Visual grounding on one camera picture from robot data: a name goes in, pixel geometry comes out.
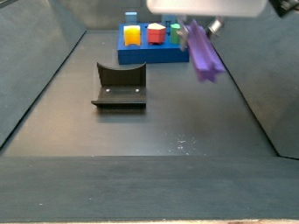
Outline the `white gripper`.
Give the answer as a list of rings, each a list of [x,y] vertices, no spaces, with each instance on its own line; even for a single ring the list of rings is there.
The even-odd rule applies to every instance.
[[[184,51],[189,34],[184,15],[252,18],[261,13],[267,0],[145,0],[145,5],[153,14],[180,15],[176,17],[180,25],[176,33],[180,37],[180,49]],[[206,35],[216,35],[222,25],[224,18],[214,17],[208,25]]]

